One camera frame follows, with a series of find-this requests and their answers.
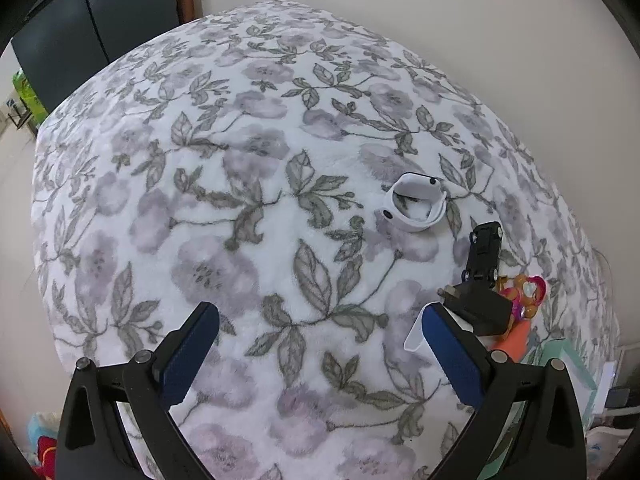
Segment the black toy car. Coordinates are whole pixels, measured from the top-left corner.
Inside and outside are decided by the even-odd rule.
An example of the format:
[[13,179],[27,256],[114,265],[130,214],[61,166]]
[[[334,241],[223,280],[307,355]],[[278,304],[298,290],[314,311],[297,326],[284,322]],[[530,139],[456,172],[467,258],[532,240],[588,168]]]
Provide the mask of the black toy car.
[[478,224],[470,233],[470,250],[462,282],[483,282],[494,288],[499,277],[499,256],[503,237],[498,221]]

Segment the orange blue toy block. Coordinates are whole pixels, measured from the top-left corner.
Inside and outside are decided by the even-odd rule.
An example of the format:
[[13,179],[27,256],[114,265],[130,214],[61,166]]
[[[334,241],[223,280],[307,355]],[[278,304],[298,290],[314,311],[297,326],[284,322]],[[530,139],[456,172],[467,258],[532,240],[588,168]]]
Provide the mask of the orange blue toy block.
[[504,352],[512,361],[521,362],[527,353],[527,341],[532,322],[523,318],[515,323],[506,336],[501,336],[490,348]]

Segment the black power adapter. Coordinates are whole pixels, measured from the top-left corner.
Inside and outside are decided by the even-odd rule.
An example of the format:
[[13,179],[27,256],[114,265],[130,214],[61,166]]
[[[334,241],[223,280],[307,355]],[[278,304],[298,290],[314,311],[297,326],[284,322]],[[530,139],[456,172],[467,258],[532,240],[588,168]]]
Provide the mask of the black power adapter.
[[484,282],[468,281],[440,288],[442,304],[472,327],[476,336],[501,336],[512,324],[512,302]]

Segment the teal storage tray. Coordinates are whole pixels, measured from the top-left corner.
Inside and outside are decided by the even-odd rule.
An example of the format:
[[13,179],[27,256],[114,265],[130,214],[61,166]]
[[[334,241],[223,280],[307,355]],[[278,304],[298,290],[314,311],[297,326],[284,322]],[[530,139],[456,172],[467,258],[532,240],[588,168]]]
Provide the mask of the teal storage tray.
[[500,431],[478,473],[480,479],[585,479],[582,414],[567,362],[510,364],[508,386],[482,408]]

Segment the white power adapter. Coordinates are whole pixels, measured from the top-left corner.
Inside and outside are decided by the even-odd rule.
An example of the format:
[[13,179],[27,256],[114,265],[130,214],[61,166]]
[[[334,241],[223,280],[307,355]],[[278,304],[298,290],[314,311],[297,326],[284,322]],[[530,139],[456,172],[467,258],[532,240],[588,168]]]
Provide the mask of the white power adapter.
[[[423,347],[427,346],[426,322],[436,314],[436,306],[437,302],[430,302],[422,307],[409,330],[404,344],[402,345],[402,348],[404,348],[405,351],[416,353]],[[448,308],[444,308],[444,311],[462,330],[472,333],[473,326],[469,322],[466,322],[463,318],[460,318],[459,315],[455,314]]]

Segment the orange pink dog figurine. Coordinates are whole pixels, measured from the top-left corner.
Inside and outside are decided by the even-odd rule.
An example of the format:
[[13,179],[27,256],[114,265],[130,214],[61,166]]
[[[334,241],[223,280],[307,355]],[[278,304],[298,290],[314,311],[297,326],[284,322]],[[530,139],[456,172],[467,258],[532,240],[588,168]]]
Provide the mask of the orange pink dog figurine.
[[506,340],[514,328],[530,321],[538,312],[547,296],[547,282],[539,275],[527,276],[523,273],[509,278],[498,277],[497,292],[511,303],[511,315],[508,328],[501,336]]

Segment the floral fleece blanket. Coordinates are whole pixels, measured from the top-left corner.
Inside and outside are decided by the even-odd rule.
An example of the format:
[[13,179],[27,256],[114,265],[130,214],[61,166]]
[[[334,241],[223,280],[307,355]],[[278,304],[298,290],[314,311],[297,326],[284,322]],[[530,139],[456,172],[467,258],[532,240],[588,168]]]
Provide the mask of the floral fleece blanket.
[[[405,172],[448,191],[408,233],[382,217]],[[55,349],[117,364],[201,301],[221,331],[172,416],[219,479],[425,479],[471,409],[402,345],[469,235],[542,276],[530,360],[566,339],[593,376],[620,329],[558,188],[476,96],[394,40],[273,0],[166,32],[43,124],[32,224]]]

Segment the dark cabinet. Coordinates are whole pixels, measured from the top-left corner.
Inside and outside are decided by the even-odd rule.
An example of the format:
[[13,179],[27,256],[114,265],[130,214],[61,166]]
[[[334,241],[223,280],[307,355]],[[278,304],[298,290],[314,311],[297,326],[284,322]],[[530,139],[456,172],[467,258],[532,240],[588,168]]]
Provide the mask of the dark cabinet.
[[36,0],[10,46],[51,113],[111,62],[194,18],[194,0]]

